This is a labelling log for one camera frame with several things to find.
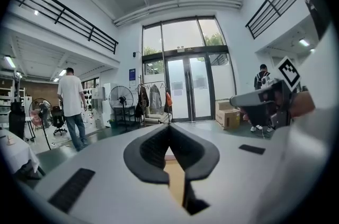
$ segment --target electric fan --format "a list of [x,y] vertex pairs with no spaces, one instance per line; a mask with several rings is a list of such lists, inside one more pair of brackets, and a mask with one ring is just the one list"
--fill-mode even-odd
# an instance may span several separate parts
[[123,121],[127,131],[125,108],[133,106],[133,95],[131,91],[124,86],[116,86],[111,90],[108,100],[113,110],[114,108],[122,108]]
[[52,115],[51,115],[52,105],[50,102],[43,98],[37,98],[32,101],[29,114],[32,123],[38,129],[43,129],[44,136],[47,141],[48,148],[51,149],[48,143],[47,135],[45,132],[45,128],[48,128],[52,125]]

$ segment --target man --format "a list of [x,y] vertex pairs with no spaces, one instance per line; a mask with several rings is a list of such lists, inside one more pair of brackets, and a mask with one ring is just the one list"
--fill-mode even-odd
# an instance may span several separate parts
[[[86,101],[81,81],[78,77],[74,76],[74,71],[72,68],[67,68],[66,76],[61,78],[59,81],[58,98],[64,105],[64,115],[66,118],[67,127],[74,147],[77,151],[80,151],[83,147],[88,145],[87,138],[85,136],[85,126],[81,117],[82,109],[80,97],[84,104],[84,110],[86,111]],[[78,126],[82,145],[76,136],[75,125]]]
[[[261,88],[261,86],[262,86],[262,82],[261,82],[262,78],[265,77],[265,76],[268,76],[268,75],[270,75],[270,73],[267,70],[267,66],[265,64],[261,64],[260,65],[260,72],[254,78],[254,89],[255,90]],[[257,126],[252,124],[251,132],[255,132],[256,129],[257,129]],[[272,131],[273,131],[273,128],[270,128],[270,127],[267,128],[267,132],[272,132]]]

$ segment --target clothing rack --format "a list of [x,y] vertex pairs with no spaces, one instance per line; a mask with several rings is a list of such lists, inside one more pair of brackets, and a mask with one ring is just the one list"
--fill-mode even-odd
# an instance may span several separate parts
[[[167,88],[166,88],[166,83],[165,83],[165,81],[154,81],[154,82],[140,83],[140,84],[138,85],[138,87],[136,88],[136,89],[138,90],[138,97],[139,97],[139,95],[140,95],[140,91],[141,91],[141,87],[142,87],[142,86],[145,87],[145,88],[148,88],[148,87],[145,86],[145,84],[151,84],[151,86],[153,86],[154,83],[161,83],[160,88],[163,88],[163,87],[165,88],[165,103],[166,103],[166,101],[167,101],[167,97],[166,97],[166,96],[167,96],[167,95],[166,95],[166,93],[167,93]],[[170,124],[171,120],[170,120],[170,112],[169,112],[169,108],[168,108],[167,115],[168,115],[168,124]]]

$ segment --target glass door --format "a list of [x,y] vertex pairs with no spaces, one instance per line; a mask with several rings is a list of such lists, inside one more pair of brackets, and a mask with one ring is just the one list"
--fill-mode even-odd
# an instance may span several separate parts
[[166,82],[171,90],[173,121],[212,119],[211,76],[205,55],[167,60]]

